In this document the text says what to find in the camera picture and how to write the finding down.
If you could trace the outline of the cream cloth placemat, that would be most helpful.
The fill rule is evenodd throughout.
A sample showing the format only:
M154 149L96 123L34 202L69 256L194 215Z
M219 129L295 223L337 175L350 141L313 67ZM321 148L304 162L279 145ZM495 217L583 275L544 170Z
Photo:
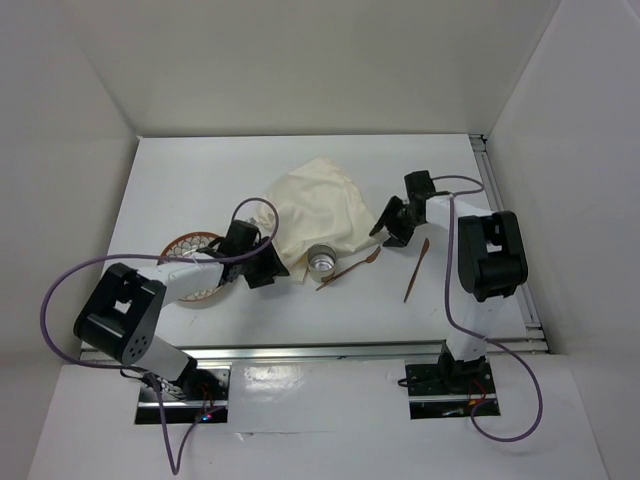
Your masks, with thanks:
M316 157L286 173L262 195L253 219L264 232L278 231L274 248L292 282L306 276L306 254L326 244L338 256L358 253L375 243L376 222L354 181L333 160Z

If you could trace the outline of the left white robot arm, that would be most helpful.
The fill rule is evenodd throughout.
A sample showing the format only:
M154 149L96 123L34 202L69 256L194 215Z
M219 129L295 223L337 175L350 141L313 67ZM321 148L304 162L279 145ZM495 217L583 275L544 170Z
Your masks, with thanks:
M225 236L175 262L141 269L109 266L76 319L74 335L121 365L142 369L148 385L155 376L176 399L224 399L221 380L156 335L162 310L240 277L255 289L288 275L271 238L249 222L234 220Z

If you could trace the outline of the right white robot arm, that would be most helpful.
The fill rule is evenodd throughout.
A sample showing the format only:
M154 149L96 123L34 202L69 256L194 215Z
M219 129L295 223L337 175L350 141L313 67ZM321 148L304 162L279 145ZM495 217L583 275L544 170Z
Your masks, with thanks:
M405 247L417 227L429 224L447 232L444 303L450 333L433 373L408 373L399 385L413 393L442 388L459 393L480 380L488 339L505 300L528 277L528 265L515 213L475 207L461 198L480 193L447 191L427 170L404 177L407 198L393 196L369 232L385 230L385 247Z

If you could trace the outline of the copper knife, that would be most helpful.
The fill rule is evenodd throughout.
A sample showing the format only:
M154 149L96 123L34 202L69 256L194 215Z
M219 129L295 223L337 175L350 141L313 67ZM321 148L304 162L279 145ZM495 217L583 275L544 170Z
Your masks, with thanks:
M414 288L415 282L417 280L417 277L418 277L418 274L419 274L419 271L420 271L420 268L421 268L421 264L422 264L422 262L424 260L424 257L426 256L429 248L430 248L430 240L428 238L425 238L424 241L423 241L421 250L420 250L420 254L419 254L418 260L416 262L416 265L414 267L414 270L412 272L410 281L408 283L407 289L406 289L404 297L403 297L403 302L404 303L407 303L407 301L408 301L408 299L409 299L409 297L411 295L411 292L412 292L412 290Z

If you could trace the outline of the silver metal cup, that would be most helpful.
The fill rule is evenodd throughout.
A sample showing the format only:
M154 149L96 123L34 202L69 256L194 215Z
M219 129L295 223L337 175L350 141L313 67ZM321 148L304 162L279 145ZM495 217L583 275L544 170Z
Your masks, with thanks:
M307 272L319 284L333 277L337 261L336 251L327 244L314 244L306 253Z

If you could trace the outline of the floral patterned ceramic plate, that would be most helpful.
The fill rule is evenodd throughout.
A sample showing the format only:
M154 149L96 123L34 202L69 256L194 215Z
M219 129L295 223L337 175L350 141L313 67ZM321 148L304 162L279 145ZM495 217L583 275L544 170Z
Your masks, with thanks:
M211 242L221 238L213 232L196 231L186 233L170 242L161 252L163 257L189 257L198 249L207 247ZM201 290L179 299L181 303L195 303L215 296L223 287Z

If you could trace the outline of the aluminium front rail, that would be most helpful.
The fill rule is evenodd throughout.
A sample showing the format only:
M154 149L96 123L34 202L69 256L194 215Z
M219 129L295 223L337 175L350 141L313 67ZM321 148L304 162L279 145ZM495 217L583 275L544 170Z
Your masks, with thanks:
M547 342L543 339L525 339L515 342L500 341L515 353L546 354L549 353ZM302 360L336 360L336 359L375 359L375 358L411 358L438 356L441 343L391 343L391 344L352 344L352 345L311 345L301 347L256 347L256 348L208 348L187 349L186 353L203 361L302 361ZM82 360L95 362L114 362L105 354L94 350L84 350Z

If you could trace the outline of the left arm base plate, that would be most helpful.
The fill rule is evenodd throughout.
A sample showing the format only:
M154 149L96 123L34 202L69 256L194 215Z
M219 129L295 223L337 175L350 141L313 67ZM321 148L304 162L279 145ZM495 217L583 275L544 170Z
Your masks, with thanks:
M160 381L168 425L191 424L198 413L202 414L202 424L227 423L231 367L214 366L208 372L214 380L209 380L207 387L196 386L195 390L189 394L185 394L164 380ZM140 385L134 423L136 425L161 423L157 396L149 383Z

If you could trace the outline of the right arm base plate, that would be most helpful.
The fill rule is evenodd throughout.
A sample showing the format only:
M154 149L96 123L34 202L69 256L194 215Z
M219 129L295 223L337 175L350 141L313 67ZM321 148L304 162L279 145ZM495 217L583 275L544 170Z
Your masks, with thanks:
M474 377L451 384L440 378L436 364L408 364L397 384L407 391L412 420L469 417L476 406L477 416L501 415L489 364Z

